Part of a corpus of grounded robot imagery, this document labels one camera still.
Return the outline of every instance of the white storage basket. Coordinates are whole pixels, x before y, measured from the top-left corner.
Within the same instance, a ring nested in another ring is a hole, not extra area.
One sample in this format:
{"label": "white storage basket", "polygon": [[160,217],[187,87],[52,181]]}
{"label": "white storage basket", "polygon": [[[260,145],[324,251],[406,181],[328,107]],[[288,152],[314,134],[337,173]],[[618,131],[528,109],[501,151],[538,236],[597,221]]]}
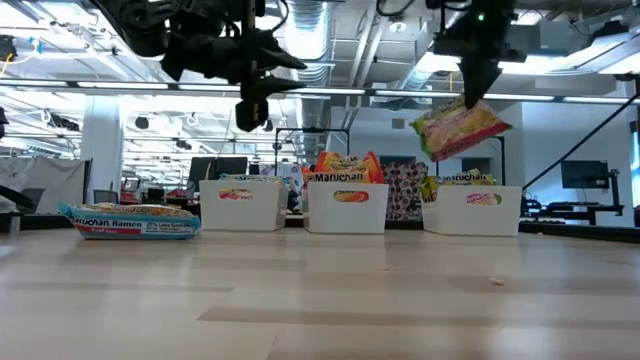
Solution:
{"label": "white storage basket", "polygon": [[[500,199],[472,203],[484,195],[498,195]],[[522,189],[517,186],[440,186],[436,201],[422,203],[424,229],[444,235],[515,237],[521,195]]]}
{"label": "white storage basket", "polygon": [[[364,192],[364,202],[341,202],[340,192]],[[383,234],[389,185],[310,182],[305,194],[305,228],[315,233]]]}
{"label": "white storage basket", "polygon": [[[243,196],[224,198],[228,189]],[[284,227],[288,193],[276,182],[200,181],[203,230],[275,231]]]}

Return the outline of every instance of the white column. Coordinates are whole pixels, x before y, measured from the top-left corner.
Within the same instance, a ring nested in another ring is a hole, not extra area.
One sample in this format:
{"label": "white column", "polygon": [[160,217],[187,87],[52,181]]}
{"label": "white column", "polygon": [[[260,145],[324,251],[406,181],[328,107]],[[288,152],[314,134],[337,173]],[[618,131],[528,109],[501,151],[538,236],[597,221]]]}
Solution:
{"label": "white column", "polygon": [[87,202],[93,203],[93,190],[120,194],[124,120],[116,96],[87,96],[82,126],[80,157],[93,160]]}

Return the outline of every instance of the yellow package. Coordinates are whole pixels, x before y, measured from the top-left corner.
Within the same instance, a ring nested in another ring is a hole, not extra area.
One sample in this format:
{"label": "yellow package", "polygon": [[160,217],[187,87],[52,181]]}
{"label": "yellow package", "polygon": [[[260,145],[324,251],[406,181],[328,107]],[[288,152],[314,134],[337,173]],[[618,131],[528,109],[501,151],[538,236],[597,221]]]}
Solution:
{"label": "yellow package", "polygon": [[460,173],[454,176],[427,176],[420,186],[422,199],[425,203],[434,202],[438,197],[438,187],[442,185],[496,185],[496,178],[491,175],[480,174],[478,170]]}

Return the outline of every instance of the orange noodle package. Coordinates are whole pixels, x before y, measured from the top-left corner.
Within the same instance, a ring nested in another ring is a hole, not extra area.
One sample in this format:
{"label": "orange noodle package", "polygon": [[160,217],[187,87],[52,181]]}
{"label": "orange noodle package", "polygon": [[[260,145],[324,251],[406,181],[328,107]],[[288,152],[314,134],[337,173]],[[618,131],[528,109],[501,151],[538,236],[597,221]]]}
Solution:
{"label": "orange noodle package", "polygon": [[483,100],[467,109],[464,96],[418,118],[413,128],[431,161],[442,161],[511,129]]}
{"label": "orange noodle package", "polygon": [[338,153],[323,151],[318,156],[315,172],[307,173],[306,181],[359,182],[383,184],[382,168],[376,155],[369,151],[363,159],[342,157]]}

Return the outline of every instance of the blue package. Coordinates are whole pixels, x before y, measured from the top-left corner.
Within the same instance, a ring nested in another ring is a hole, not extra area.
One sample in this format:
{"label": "blue package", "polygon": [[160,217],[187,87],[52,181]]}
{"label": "blue package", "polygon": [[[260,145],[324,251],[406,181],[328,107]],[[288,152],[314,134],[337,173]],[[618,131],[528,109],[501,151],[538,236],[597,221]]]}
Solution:
{"label": "blue package", "polygon": [[59,209],[85,239],[187,240],[200,232],[197,216],[166,206],[61,203]]}

